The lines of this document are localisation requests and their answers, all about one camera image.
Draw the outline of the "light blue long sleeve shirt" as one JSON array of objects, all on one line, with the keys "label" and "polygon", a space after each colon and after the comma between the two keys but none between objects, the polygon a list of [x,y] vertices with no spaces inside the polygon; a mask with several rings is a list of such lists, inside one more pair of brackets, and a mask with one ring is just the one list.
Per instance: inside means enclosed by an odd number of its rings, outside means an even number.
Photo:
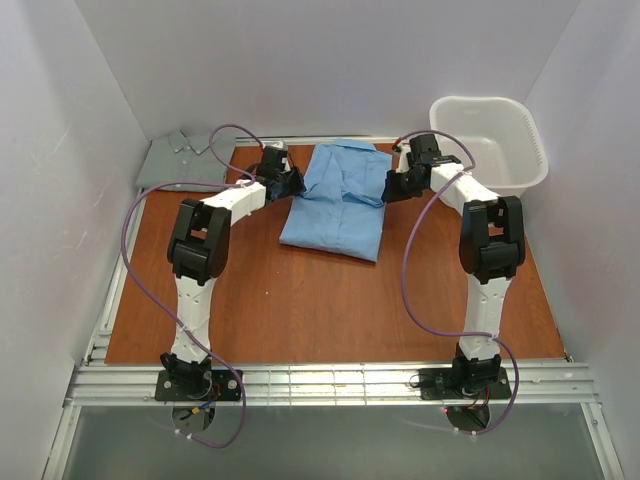
[{"label": "light blue long sleeve shirt", "polygon": [[375,263],[391,167],[392,156],[367,142],[316,145],[304,176],[306,191],[293,199],[279,241]]}]

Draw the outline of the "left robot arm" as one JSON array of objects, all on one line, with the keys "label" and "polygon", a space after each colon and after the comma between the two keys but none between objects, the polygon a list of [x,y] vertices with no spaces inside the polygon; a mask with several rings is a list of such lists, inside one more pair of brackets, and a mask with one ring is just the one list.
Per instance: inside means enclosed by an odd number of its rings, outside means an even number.
[{"label": "left robot arm", "polygon": [[211,300],[228,261],[231,227],[266,205],[305,190],[302,174],[282,141],[265,146],[249,173],[251,177],[214,196],[183,201],[169,243],[180,323],[161,363],[171,384],[192,397],[202,395],[212,379]]}]

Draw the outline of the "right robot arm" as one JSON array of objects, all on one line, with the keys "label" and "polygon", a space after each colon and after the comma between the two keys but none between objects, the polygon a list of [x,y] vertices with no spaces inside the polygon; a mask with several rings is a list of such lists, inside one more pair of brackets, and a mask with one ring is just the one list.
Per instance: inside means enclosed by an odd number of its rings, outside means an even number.
[{"label": "right robot arm", "polygon": [[388,171],[382,200],[393,203],[433,193],[430,205],[442,201],[461,217],[458,255],[467,275],[464,329],[450,367],[425,369],[419,385],[431,398],[447,392],[471,396],[489,387],[506,387],[501,366],[499,335],[506,294],[526,257],[523,208],[516,196],[500,196],[476,180],[474,161],[464,165],[442,153],[442,132],[418,131],[399,137],[392,145],[399,157]]}]

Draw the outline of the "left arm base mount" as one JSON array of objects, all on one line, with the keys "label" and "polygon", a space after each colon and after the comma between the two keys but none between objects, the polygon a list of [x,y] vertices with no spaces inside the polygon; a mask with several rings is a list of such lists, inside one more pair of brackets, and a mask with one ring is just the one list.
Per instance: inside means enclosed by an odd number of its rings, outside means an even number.
[{"label": "left arm base mount", "polygon": [[189,380],[184,375],[161,371],[154,399],[161,402],[239,401],[239,381],[228,370],[214,369]]}]

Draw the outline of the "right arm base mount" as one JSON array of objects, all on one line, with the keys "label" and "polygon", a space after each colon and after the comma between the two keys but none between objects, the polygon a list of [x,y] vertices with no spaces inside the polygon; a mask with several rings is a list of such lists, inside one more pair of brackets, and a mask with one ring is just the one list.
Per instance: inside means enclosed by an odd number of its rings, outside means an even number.
[{"label": "right arm base mount", "polygon": [[482,379],[464,382],[455,379],[451,367],[421,368],[409,379],[409,386],[420,391],[422,400],[509,400],[512,389],[507,372],[499,369],[495,380]]}]

